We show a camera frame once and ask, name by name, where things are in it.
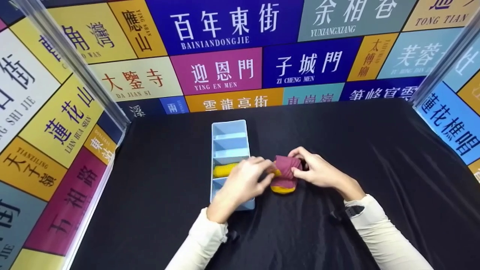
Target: light blue organizer box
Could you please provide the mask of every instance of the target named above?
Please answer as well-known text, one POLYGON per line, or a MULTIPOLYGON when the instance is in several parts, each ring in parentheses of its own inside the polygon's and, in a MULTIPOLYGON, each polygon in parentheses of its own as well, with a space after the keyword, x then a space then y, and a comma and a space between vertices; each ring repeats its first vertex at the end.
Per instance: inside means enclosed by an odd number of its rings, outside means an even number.
MULTIPOLYGON (((213 169, 217 165, 226 165, 240 162, 250 157, 248 144, 247 122, 236 120, 217 122, 212 124, 212 172, 210 183, 210 202, 217 191, 223 187, 226 177, 213 178, 213 169)), ((255 208, 255 199, 252 199, 237 208, 251 210, 255 208)))

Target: folded sock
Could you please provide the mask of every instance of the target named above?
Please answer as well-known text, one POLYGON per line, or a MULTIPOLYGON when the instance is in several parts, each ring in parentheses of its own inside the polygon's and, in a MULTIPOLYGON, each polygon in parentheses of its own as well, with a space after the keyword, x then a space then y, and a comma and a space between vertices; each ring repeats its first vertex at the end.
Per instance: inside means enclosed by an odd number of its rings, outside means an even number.
POLYGON ((302 169, 300 159, 284 156, 275 157, 275 166, 280 172, 280 176, 275 173, 275 178, 270 184, 270 189, 275 193, 287 194, 295 191, 298 179, 293 176, 292 167, 302 169))

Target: white sleeve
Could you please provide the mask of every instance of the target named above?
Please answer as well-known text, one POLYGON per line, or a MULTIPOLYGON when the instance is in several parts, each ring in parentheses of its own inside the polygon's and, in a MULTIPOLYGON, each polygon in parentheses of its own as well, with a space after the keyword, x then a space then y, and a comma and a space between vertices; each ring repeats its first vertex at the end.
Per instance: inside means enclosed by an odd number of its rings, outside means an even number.
POLYGON ((190 228, 187 239, 175 253, 165 270, 203 270, 218 247, 227 241, 227 224, 218 224, 207 219, 206 208, 202 209, 190 228))
POLYGON ((433 270, 427 260, 390 222, 380 204, 370 195, 345 202, 345 206, 364 206, 351 217, 353 226, 367 244, 382 270, 433 270))

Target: hand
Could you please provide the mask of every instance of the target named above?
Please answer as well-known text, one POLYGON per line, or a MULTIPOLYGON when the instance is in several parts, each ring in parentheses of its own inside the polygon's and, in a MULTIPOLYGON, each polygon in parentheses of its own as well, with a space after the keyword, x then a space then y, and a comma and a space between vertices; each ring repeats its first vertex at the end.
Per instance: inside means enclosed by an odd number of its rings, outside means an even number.
POLYGON ((298 147, 288 154, 291 158, 305 160, 308 171, 301 171, 291 168, 295 177, 301 178, 319 187, 335 188, 343 198, 349 200, 360 200, 365 197, 358 182, 346 175, 332 164, 324 160, 320 155, 312 154, 303 147, 298 147))
POLYGON ((242 203, 262 194, 270 185, 274 174, 268 174, 258 182, 264 172, 273 172, 275 165, 262 157, 250 157, 235 166, 223 187, 217 192, 207 208, 207 218, 217 223, 225 223, 229 216, 242 203))

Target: black satin cloth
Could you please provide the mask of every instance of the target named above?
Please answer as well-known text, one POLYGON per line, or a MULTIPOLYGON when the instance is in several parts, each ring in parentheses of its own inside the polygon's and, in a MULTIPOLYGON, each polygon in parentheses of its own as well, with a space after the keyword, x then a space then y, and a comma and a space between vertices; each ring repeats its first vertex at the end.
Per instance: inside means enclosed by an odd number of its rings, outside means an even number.
MULTIPOLYGON (((357 179, 436 270, 479 269, 480 184, 402 99, 138 119, 130 128, 72 270, 162 270, 208 205, 211 124, 245 119, 251 154, 304 146, 357 179)), ((377 266, 341 197, 299 181, 237 212, 209 270, 363 270, 377 266)))

